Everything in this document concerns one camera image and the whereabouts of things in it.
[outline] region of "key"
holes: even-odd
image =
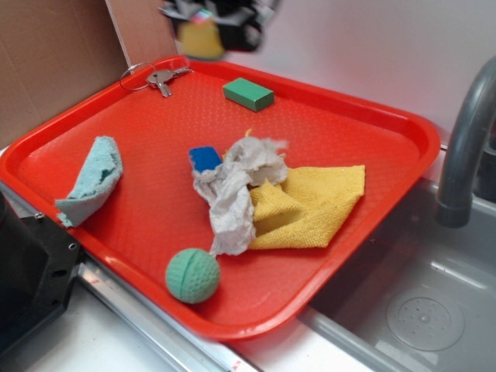
[[[172,95],[172,91],[167,86],[167,82],[190,72],[192,72],[192,69],[187,67],[178,68],[177,70],[158,70],[151,74],[146,81],[148,81],[152,87],[160,88],[162,95],[168,97],[169,95]]]
[[[168,96],[172,95],[171,89],[167,86],[167,84],[164,83],[164,80],[162,80],[162,77],[160,76],[161,71],[154,72],[151,74],[146,81],[148,84],[150,84],[153,88],[159,88],[160,92],[162,95],[167,98]]]

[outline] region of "yellow cloth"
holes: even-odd
[[[177,30],[177,39],[182,44],[182,53],[188,57],[218,60],[226,52],[212,19],[200,23],[183,22]]]
[[[251,190],[257,237],[249,249],[327,247],[363,196],[365,166],[289,169]]]

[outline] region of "tray rim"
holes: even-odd
[[[171,62],[180,64],[181,61],[184,62],[184,58],[182,56],[176,56],[164,58],[154,64],[157,68],[162,68]],[[315,293],[346,262],[347,258],[360,247],[360,244],[379,225],[382,219],[396,206],[422,176],[423,172],[437,158],[440,150],[439,134],[432,123],[419,115],[362,98],[293,81],[285,77],[256,71],[248,67],[225,61],[215,64],[192,61],[191,68],[194,71],[211,76],[218,77],[221,74],[222,78],[227,80],[233,80],[242,76],[252,82],[274,90],[276,96],[283,98],[293,99],[294,95],[297,94],[296,92],[304,92],[304,95],[298,95],[298,101],[300,103],[332,112],[346,112],[346,117],[365,123],[367,122],[363,120],[364,116],[366,116],[365,119],[381,118],[383,120],[380,125],[381,128],[409,138],[418,148],[419,159],[415,166],[412,167],[405,177],[399,180],[387,197],[382,199],[379,205],[360,223],[360,226],[367,226],[366,232],[351,234],[343,244],[335,247],[332,257],[326,258],[321,269],[311,277],[308,284],[283,309],[278,311],[275,316],[267,316],[258,322],[242,325],[215,324],[202,318],[193,309],[180,302],[173,304],[166,302],[164,304],[164,301],[156,301],[154,298],[157,298],[157,296],[154,294],[163,292],[164,289],[161,286],[149,281],[136,268],[127,265],[125,260],[119,257],[115,251],[110,250],[83,228],[68,230],[83,246],[91,245],[92,250],[97,250],[98,255],[96,255],[96,259],[107,266],[109,270],[112,270],[135,288],[139,284],[139,290],[143,291],[144,295],[165,312],[170,312],[170,315],[175,317],[176,320],[183,322],[192,331],[219,341],[249,339],[291,321],[308,304]],[[127,79],[137,80],[145,77],[146,71],[140,71],[133,76],[127,77]],[[58,210],[55,209],[55,206],[51,205],[44,197],[31,190],[15,176],[16,164],[34,150],[49,143],[70,128],[130,94],[132,94],[131,91],[125,91],[121,88],[119,82],[116,82],[20,137],[0,157],[0,180],[27,200],[34,208],[57,221]]]

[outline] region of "textured ball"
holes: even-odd
[[[198,304],[209,299],[217,290],[219,264],[204,250],[182,250],[170,260],[165,281],[169,292],[179,301]]]

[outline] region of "stainless steel sink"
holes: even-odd
[[[435,195],[421,180],[307,320],[377,370],[494,371],[496,208],[475,198],[469,224],[449,229],[434,221]]]

